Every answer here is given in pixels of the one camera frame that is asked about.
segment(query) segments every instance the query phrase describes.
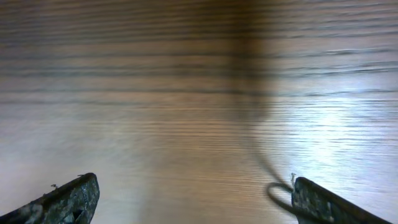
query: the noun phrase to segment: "wooden floor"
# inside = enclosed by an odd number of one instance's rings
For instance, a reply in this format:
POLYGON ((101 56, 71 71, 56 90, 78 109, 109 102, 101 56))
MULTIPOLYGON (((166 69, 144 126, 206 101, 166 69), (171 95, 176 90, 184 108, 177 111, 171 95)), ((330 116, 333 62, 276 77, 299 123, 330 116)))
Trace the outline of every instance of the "wooden floor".
POLYGON ((297 223, 261 157, 398 223, 397 21, 396 0, 5 0, 0 214, 94 172, 94 224, 297 223))

